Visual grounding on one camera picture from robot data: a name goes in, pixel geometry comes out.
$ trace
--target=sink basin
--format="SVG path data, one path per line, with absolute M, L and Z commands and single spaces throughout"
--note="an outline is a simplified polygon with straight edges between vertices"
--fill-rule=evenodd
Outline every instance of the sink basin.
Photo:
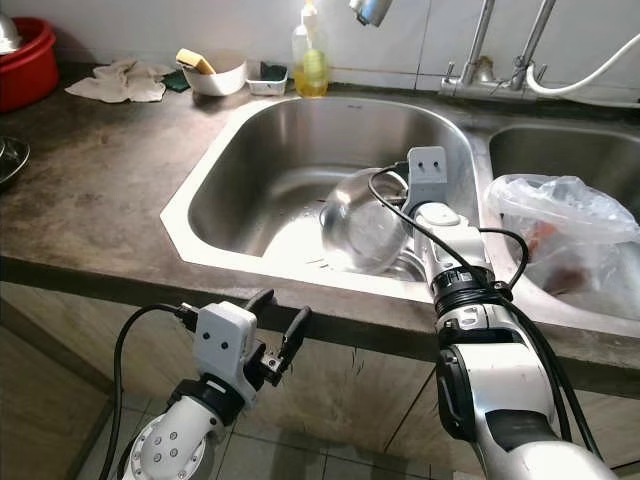
M 637 138 L 581 128 L 523 126 L 494 135 L 489 150 L 495 177 L 517 173 L 574 175 L 618 200 L 640 221 Z M 639 318 L 640 246 L 625 244 L 619 255 L 625 260 L 607 277 L 606 291 L 576 290 L 557 298 L 592 312 Z
M 595 130 L 514 127 L 490 142 L 495 177 L 575 175 L 618 200 L 640 221 L 640 140 Z
M 330 271 L 320 213 L 346 176 L 403 161 L 410 148 L 432 145 L 447 152 L 447 202 L 477 224 L 472 152 L 460 130 L 425 109 L 353 98 L 242 107 L 162 220 L 190 262 L 424 300 L 429 294 L 422 276 L 404 268 L 403 259 L 377 277 Z

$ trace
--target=red plastic bowl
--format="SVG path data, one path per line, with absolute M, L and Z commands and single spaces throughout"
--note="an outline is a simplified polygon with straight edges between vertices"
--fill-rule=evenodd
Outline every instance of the red plastic bowl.
M 59 79 L 51 25 L 38 18 L 18 17 L 13 21 L 26 43 L 18 51 L 0 56 L 0 112 L 46 97 Z

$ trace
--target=black cable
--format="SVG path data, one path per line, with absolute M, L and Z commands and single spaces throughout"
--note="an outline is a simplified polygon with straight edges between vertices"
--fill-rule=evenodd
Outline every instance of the black cable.
M 546 341 L 546 338 L 544 338 L 542 333 L 535 326 L 535 324 L 524 314 L 524 312 L 518 309 L 515 305 L 509 302 L 502 295 L 497 294 L 497 292 L 495 292 L 493 287 L 489 284 L 489 282 L 485 279 L 485 277 L 476 269 L 476 267 L 469 264 L 460 254 L 458 254 L 454 249 L 452 249 L 446 242 L 441 240 L 437 235 L 435 235 L 432 232 L 429 232 L 428 230 L 423 228 L 420 224 L 418 224 L 416 221 L 414 221 L 411 217 L 401 212 L 400 210 L 394 208 L 389 202 L 387 202 L 382 197 L 382 195 L 380 195 L 376 191 L 375 187 L 373 186 L 374 179 L 378 175 L 382 175 L 393 169 L 394 169 L 394 166 L 385 167 L 380 169 L 376 173 L 374 173 L 371 177 L 369 177 L 369 190 L 371 191 L 373 196 L 376 197 L 385 207 L 389 208 L 389 210 L 391 210 L 393 213 L 398 215 L 402 220 L 409 223 L 418 232 L 425 235 L 427 238 L 433 241 L 436 245 L 440 246 L 445 252 L 451 255 L 451 257 L 453 257 L 460 265 L 462 265 L 464 268 L 466 268 L 469 271 L 473 279 L 479 285 L 481 285 L 489 295 L 497 295 L 500 303 L 505 308 L 510 310 L 514 315 L 516 315 L 516 318 L 518 318 L 519 320 L 520 319 L 524 320 L 524 322 L 521 322 L 521 325 L 523 326 L 523 329 L 525 330 L 525 332 L 531 338 L 531 341 L 536 350 L 536 353 L 540 358 L 540 362 L 542 363 L 542 366 L 545 372 L 547 373 L 547 377 L 549 378 L 549 385 L 551 387 L 553 402 L 555 404 L 555 408 L 558 413 L 558 422 L 560 424 L 560 432 L 561 432 L 560 434 L 562 439 L 566 441 L 571 441 L 571 427 L 569 425 L 569 419 L 567 417 L 564 401 L 560 393 L 559 384 L 562 385 L 562 388 L 565 391 L 565 394 L 567 396 L 567 401 L 569 401 L 571 410 L 574 414 L 574 417 L 576 418 L 576 423 L 578 423 L 578 427 L 580 429 L 580 433 L 583 437 L 585 445 L 591 452 L 593 452 L 594 454 L 600 457 L 598 448 L 595 444 L 593 436 L 591 435 L 591 431 L 584 417 L 584 413 L 582 412 L 582 408 L 580 407 L 580 403 L 577 401 L 577 397 L 575 396 L 575 392 L 573 391 L 573 387 L 571 386 L 571 383 L 569 382 L 569 379 L 566 376 L 566 373 L 564 372 L 562 366 L 560 365 L 560 362 L 555 356 L 553 349 L 551 348 L 549 343 Z M 509 236 L 511 236 L 512 238 L 515 238 L 514 236 L 517 235 L 513 232 L 510 232 L 510 233 L 512 235 L 509 235 Z M 525 251 L 527 252 L 527 255 L 528 255 L 528 249 L 527 250 L 523 249 L 523 258 L 524 258 Z
M 113 457 L 116 453 L 118 434 L 120 433 L 120 418 L 122 416 L 122 348 L 124 346 L 124 339 L 133 323 L 145 313 L 153 310 L 162 310 L 164 312 L 173 313 L 174 315 L 177 315 L 180 312 L 178 307 L 172 307 L 171 305 L 165 305 L 162 303 L 147 305 L 146 307 L 136 310 L 120 329 L 118 340 L 116 341 L 116 346 L 113 351 L 113 419 L 111 421 L 111 433 L 109 434 L 107 455 L 104 459 L 104 464 L 102 465 L 99 480 L 107 480 L 109 477 L 109 470 L 111 469 Z
M 520 246 L 520 251 L 522 252 L 522 258 L 520 259 L 520 263 L 518 264 L 518 268 L 516 269 L 516 273 L 513 274 L 513 278 L 509 280 L 509 289 L 513 290 L 520 277 L 524 273 L 525 268 L 527 268 L 527 264 L 529 263 L 529 247 L 527 246 L 527 242 L 515 232 L 511 230 L 505 230 L 504 228 L 479 228 L 478 231 L 480 233 L 499 233 L 500 235 L 505 235 L 507 237 L 513 238 L 518 245 Z

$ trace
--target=white plastic bag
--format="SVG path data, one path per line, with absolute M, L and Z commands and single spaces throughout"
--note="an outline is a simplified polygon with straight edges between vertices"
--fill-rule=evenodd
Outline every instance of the white plastic bag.
M 527 241 L 527 276 L 549 293 L 607 291 L 621 269 L 620 248 L 640 251 L 633 215 L 578 177 L 505 175 L 486 198 L 505 228 Z

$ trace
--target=double sink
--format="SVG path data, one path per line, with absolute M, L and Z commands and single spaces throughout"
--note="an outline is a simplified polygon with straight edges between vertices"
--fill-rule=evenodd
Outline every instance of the double sink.
M 378 276 L 333 271 L 321 243 L 321 211 L 333 187 L 357 170 L 403 161 L 416 146 L 444 147 L 447 203 L 474 225 L 501 225 L 485 207 L 484 192 L 494 177 L 509 173 L 576 175 L 640 219 L 640 137 L 631 127 L 397 100 L 407 98 L 292 98 L 240 107 L 162 212 L 180 256 L 428 302 L 426 283 L 409 263 Z M 496 276 L 509 278 L 516 264 L 505 240 L 490 235 L 486 248 Z M 633 273 L 640 283 L 640 272 Z M 538 321 L 640 337 L 630 316 L 562 301 L 526 277 L 514 293 Z

